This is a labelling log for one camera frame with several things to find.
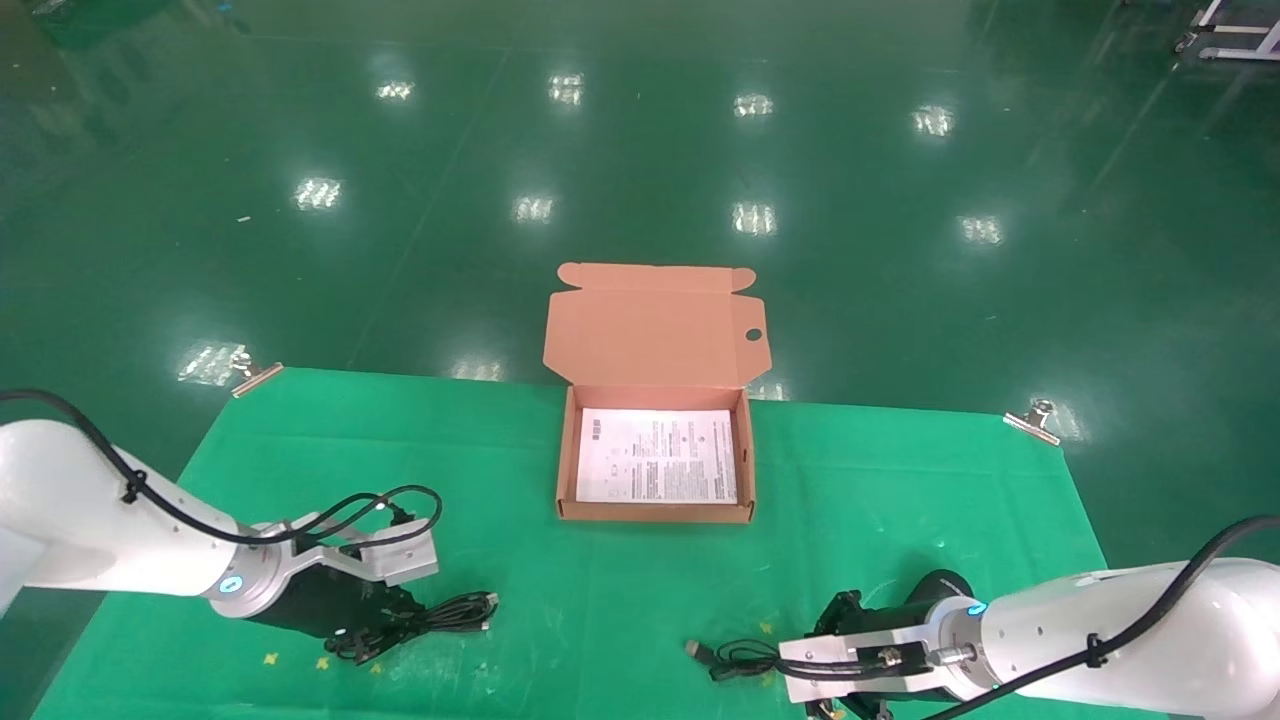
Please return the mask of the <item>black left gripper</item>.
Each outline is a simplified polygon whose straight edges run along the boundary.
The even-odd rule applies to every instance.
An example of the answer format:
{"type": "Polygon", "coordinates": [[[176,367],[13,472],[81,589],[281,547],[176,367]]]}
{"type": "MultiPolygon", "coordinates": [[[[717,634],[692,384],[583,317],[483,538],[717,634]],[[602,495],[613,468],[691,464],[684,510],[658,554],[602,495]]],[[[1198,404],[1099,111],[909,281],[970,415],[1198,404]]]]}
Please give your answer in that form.
{"type": "Polygon", "coordinates": [[[403,587],[316,565],[246,620],[319,638],[334,657],[369,664],[401,643],[401,626],[388,623],[417,621],[426,611],[403,587]]]}

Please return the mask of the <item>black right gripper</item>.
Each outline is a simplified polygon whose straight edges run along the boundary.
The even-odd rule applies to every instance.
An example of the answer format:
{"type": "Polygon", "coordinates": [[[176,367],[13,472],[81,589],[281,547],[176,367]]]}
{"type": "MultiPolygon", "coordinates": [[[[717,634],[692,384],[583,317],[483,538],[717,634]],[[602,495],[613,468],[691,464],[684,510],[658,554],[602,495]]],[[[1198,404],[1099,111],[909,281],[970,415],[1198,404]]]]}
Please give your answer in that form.
{"type": "MultiPolygon", "coordinates": [[[[882,605],[877,591],[840,591],[820,612],[812,637],[847,635],[861,642],[978,642],[980,601],[957,573],[925,573],[905,598],[882,605]]],[[[877,698],[828,698],[804,703],[808,719],[895,719],[877,698]]]]}

